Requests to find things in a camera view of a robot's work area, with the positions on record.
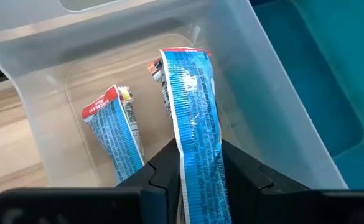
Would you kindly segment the clear plastic bin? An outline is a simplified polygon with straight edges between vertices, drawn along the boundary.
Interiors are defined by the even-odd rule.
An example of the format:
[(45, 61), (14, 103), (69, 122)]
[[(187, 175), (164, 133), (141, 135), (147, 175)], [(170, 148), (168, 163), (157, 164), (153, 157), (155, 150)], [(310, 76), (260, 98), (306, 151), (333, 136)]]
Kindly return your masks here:
[(0, 0), (0, 71), (15, 86), (51, 186), (114, 186), (82, 109), (111, 85), (134, 95), (145, 159), (173, 137), (160, 49), (211, 52), (222, 138), (313, 189), (347, 187), (249, 0)]

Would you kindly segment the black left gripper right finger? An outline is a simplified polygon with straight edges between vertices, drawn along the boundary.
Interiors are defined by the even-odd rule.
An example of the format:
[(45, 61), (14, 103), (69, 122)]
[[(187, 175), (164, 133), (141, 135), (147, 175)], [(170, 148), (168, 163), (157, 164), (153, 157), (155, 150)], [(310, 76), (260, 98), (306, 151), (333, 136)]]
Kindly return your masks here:
[(314, 190), (222, 141), (233, 224), (364, 224), (364, 190)]

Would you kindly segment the blue red Chewy granola bar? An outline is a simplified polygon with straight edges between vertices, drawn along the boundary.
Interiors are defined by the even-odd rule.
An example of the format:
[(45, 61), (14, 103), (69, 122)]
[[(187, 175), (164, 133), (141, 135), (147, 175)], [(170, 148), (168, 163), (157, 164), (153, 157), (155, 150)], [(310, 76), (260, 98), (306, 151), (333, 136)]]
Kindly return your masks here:
[(211, 53), (191, 47), (160, 51), (147, 68), (162, 83), (180, 153), (186, 224), (232, 224)]
[(82, 118), (109, 156), (119, 184), (144, 166), (133, 101), (129, 87), (112, 85), (82, 109)]

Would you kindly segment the teal plastic bin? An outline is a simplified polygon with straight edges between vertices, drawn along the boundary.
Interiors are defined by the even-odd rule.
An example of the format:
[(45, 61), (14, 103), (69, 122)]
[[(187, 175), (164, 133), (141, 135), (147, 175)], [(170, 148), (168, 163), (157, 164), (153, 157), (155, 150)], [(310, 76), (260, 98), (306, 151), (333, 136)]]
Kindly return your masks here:
[(250, 0), (316, 131), (364, 190), (364, 0)]

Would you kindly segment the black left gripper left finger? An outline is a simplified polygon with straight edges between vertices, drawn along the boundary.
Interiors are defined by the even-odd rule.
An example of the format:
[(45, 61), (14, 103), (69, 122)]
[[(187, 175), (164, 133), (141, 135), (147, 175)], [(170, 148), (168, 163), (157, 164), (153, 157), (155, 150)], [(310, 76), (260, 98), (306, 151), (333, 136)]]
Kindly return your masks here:
[(179, 151), (172, 139), (116, 187), (5, 190), (0, 224), (176, 224), (179, 194)]

